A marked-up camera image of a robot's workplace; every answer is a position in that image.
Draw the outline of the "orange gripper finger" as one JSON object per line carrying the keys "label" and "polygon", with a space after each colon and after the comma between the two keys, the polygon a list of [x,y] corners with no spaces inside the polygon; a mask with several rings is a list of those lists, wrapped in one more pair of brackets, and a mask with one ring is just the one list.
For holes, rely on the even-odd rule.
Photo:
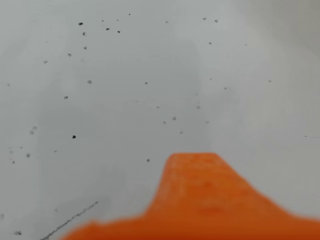
{"label": "orange gripper finger", "polygon": [[297,217],[256,191],[213,153],[173,154],[143,232],[155,239],[317,240],[320,223]]}
{"label": "orange gripper finger", "polygon": [[108,222],[92,221],[67,233],[62,240],[143,240],[145,225],[145,214]]}

